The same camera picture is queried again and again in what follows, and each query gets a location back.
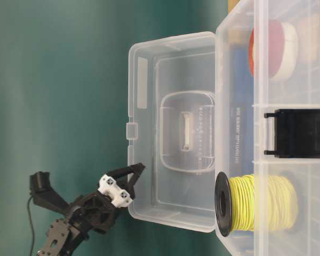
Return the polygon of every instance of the yellow wire spool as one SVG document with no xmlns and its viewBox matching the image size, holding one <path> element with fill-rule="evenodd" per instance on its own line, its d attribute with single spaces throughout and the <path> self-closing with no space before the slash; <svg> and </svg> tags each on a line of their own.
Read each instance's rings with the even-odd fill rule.
<svg viewBox="0 0 320 256">
<path fill-rule="evenodd" d="M 291 182 L 283 176 L 268 176 L 268 230 L 293 227 L 298 217 L 298 198 Z M 221 172 L 216 180 L 215 208 L 219 229 L 254 231 L 254 176 L 228 179 Z"/>
</svg>

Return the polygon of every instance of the clear plastic storage box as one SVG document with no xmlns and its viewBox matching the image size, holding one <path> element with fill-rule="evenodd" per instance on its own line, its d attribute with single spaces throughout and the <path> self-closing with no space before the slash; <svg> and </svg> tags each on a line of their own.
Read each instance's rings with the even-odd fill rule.
<svg viewBox="0 0 320 256">
<path fill-rule="evenodd" d="M 320 159 L 264 154 L 274 148 L 274 122 L 264 114 L 289 108 L 320 108 L 320 0 L 242 0 L 216 35 L 134 45 L 128 164 L 142 162 L 146 170 L 130 214 L 196 231 L 216 229 L 233 256 L 320 255 Z M 254 174 L 254 232 L 220 234 L 214 182 L 221 171 L 229 178 Z M 289 179 L 298 197 L 298 218 L 289 230 L 267 227 L 271 175 Z"/>
<path fill-rule="evenodd" d="M 272 22 L 294 28 L 295 65 L 277 79 L 271 74 L 278 43 Z M 254 78 L 249 42 L 254 29 Z M 293 41 L 294 36 L 286 36 Z M 217 29 L 216 174 L 255 175 L 255 231 L 217 236 L 235 255 L 320 255 L 320 159 L 282 159 L 274 150 L 274 122 L 265 113 L 277 109 L 320 108 L 320 0 L 243 0 Z M 295 225 L 269 231 L 267 187 L 270 175 L 287 177 L 299 204 Z"/>
</svg>

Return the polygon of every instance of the green fabric background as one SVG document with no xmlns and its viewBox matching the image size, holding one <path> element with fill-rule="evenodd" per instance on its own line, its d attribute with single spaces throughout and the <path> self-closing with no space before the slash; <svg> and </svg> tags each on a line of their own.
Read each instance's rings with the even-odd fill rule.
<svg viewBox="0 0 320 256">
<path fill-rule="evenodd" d="M 217 0 L 0 0 L 0 255 L 27 255 L 28 176 L 67 201 L 126 165 L 127 58 L 138 42 L 215 32 Z M 32 206 L 35 250 L 59 215 Z M 74 255 L 228 255 L 215 233 L 132 219 Z"/>
</svg>

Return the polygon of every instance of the white 3d-printed part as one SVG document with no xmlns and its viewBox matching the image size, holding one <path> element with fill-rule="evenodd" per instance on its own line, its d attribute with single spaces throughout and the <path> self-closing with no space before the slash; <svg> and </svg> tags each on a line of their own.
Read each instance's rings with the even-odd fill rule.
<svg viewBox="0 0 320 256">
<path fill-rule="evenodd" d="M 116 180 L 106 174 L 100 179 L 100 187 L 98 191 L 102 195 L 109 196 L 111 198 L 111 203 L 116 207 L 127 207 L 133 201 L 130 198 L 130 194 L 121 189 L 117 184 Z"/>
</svg>

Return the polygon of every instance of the black clip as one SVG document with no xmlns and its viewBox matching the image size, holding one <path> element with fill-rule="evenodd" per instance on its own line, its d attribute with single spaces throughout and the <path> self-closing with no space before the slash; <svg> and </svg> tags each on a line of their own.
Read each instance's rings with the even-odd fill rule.
<svg viewBox="0 0 320 256">
<path fill-rule="evenodd" d="M 279 109 L 266 113 L 275 118 L 275 150 L 278 158 L 320 158 L 320 109 Z"/>
</svg>

